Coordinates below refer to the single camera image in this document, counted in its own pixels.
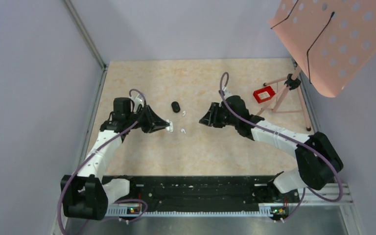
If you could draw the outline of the white charging case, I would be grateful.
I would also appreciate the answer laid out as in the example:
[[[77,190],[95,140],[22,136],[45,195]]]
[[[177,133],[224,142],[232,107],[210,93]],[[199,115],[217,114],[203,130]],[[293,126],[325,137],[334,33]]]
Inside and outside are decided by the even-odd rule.
[[[165,128],[166,131],[172,133],[174,131],[173,122],[168,119],[166,120],[166,122],[168,123],[168,126]]]

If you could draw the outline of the black earbud charging case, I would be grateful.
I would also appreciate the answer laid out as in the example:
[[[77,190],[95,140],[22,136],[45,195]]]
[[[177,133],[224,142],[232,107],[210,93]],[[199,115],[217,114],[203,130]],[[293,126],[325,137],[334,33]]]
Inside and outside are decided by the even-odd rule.
[[[181,111],[180,104],[177,101],[173,101],[171,103],[171,108],[172,108],[174,113],[179,113]]]

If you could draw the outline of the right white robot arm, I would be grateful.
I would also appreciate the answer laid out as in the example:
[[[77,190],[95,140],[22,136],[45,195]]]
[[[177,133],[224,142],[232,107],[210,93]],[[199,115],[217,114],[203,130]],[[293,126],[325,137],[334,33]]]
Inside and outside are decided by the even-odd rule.
[[[245,102],[232,95],[221,103],[213,102],[199,123],[214,128],[233,126],[245,138],[267,143],[295,157],[297,167],[281,172],[268,187],[268,197],[280,202],[287,193],[299,188],[321,190],[343,169],[343,163],[324,133],[296,133],[249,113]]]

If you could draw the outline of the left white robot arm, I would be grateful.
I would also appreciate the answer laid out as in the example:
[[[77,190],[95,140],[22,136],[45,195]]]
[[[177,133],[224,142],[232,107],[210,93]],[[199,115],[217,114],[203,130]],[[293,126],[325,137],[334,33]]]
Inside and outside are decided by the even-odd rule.
[[[108,206],[118,199],[125,202],[135,200],[138,190],[129,180],[119,178],[103,184],[102,179],[126,135],[138,128],[144,133],[160,130],[172,132],[173,123],[160,118],[141,95],[115,98],[113,110],[101,124],[95,144],[83,166],[73,175],[65,175],[61,181],[61,208],[64,216],[102,220]]]

